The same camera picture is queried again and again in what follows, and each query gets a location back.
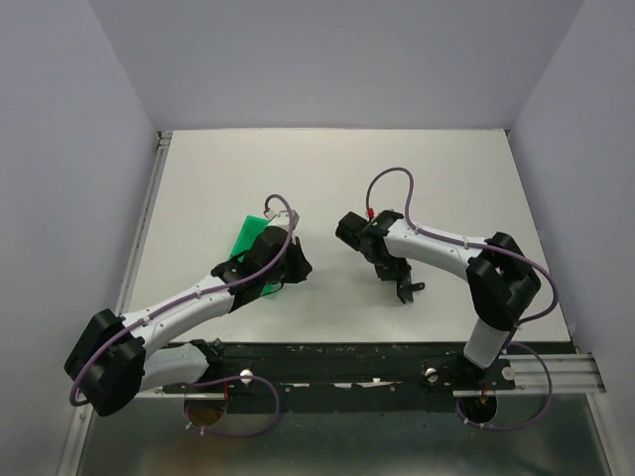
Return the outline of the green plastic bin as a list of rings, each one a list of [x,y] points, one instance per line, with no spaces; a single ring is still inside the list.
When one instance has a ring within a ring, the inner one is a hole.
[[[244,280],[257,274],[278,255],[287,238],[281,228],[267,226],[264,218],[248,215],[240,229],[238,238],[230,254],[229,272],[233,281]],[[275,267],[269,268],[259,277],[245,284],[233,287],[236,306],[250,303],[257,298],[279,292],[284,285],[275,283]]]

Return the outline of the black leather card holder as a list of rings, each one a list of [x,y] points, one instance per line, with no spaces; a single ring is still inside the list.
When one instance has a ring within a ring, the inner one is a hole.
[[[396,280],[396,294],[403,304],[409,304],[414,301],[414,294],[423,291],[426,288],[424,282],[413,282],[410,273],[399,277]]]

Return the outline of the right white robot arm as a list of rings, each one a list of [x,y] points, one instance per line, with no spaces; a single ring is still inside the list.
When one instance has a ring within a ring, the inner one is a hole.
[[[505,233],[470,245],[457,236],[441,239],[438,232],[417,232],[403,214],[384,210],[371,220],[347,213],[335,236],[361,253],[381,281],[394,282],[403,303],[412,302],[421,287],[412,282],[412,261],[467,282],[477,321],[455,368],[458,380],[470,389],[490,380],[492,363],[541,288],[536,272]]]

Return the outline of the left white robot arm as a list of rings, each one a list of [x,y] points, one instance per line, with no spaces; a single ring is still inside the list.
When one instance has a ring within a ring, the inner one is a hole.
[[[70,404],[90,405],[107,417],[148,388],[184,383],[212,390],[218,365],[194,344],[168,349],[168,343],[253,302],[268,286],[305,281],[312,270],[300,239],[285,226],[269,225],[250,248],[176,296],[123,315],[109,308],[96,313],[63,365]]]

